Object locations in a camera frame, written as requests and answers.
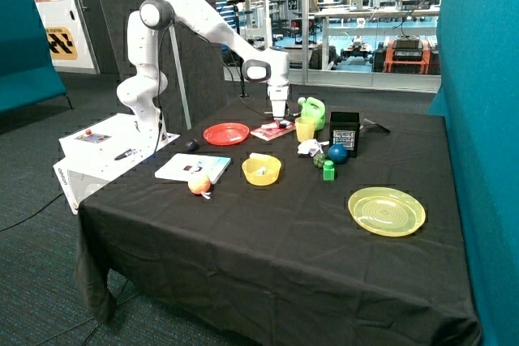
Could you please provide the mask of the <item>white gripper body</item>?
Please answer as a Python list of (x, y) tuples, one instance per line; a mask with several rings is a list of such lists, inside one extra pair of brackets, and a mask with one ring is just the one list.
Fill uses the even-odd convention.
[(288, 84), (281, 86), (268, 85), (267, 93), (272, 106), (272, 116), (274, 118), (284, 118), (286, 102), (290, 87)]

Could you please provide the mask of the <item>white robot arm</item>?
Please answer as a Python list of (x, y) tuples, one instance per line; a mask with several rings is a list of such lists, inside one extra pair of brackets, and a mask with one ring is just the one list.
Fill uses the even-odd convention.
[(135, 115), (136, 129), (143, 137), (158, 135), (160, 110), (153, 99), (167, 88), (159, 67), (159, 35), (180, 23), (205, 41), (227, 46), (242, 60), (244, 79), (268, 85), (272, 116), (285, 116), (289, 94), (289, 55), (283, 49), (258, 50), (233, 30), (205, 0), (146, 0), (130, 14), (127, 24), (127, 56), (136, 74), (119, 84), (118, 99)]

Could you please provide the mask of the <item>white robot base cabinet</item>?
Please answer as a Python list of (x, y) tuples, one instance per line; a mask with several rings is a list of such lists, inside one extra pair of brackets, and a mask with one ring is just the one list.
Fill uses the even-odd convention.
[[(54, 164), (54, 172), (71, 212), (77, 214), (81, 201), (177, 138), (169, 132), (145, 138), (133, 115), (117, 113), (59, 139), (64, 158)], [(128, 149), (137, 153), (114, 159)]]

